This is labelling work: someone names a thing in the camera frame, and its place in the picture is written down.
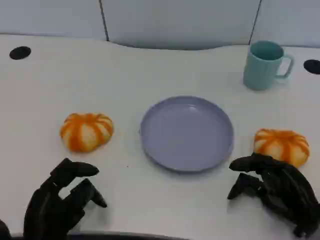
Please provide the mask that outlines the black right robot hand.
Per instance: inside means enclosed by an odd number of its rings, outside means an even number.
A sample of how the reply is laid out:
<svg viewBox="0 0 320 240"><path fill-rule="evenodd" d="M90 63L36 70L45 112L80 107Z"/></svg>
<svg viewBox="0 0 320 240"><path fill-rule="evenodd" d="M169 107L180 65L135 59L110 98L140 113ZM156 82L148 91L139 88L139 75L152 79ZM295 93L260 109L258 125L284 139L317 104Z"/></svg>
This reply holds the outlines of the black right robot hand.
<svg viewBox="0 0 320 240"><path fill-rule="evenodd" d="M240 195L259 198L264 207L295 225L293 234L311 237L320 226L320 203L305 176L293 165L271 156L252 153L233 160L239 172L228 200Z"/></svg>

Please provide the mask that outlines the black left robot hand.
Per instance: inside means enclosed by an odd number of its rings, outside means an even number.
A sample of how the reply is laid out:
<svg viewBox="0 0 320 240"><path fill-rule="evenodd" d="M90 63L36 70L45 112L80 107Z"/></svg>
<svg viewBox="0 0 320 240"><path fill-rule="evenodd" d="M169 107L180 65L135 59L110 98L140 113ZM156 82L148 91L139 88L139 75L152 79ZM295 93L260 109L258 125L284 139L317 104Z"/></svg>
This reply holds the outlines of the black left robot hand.
<svg viewBox="0 0 320 240"><path fill-rule="evenodd" d="M33 193L24 216L23 238L64 240L84 217L89 202L106 208L105 199L88 179L98 173L89 163L62 160Z"/></svg>

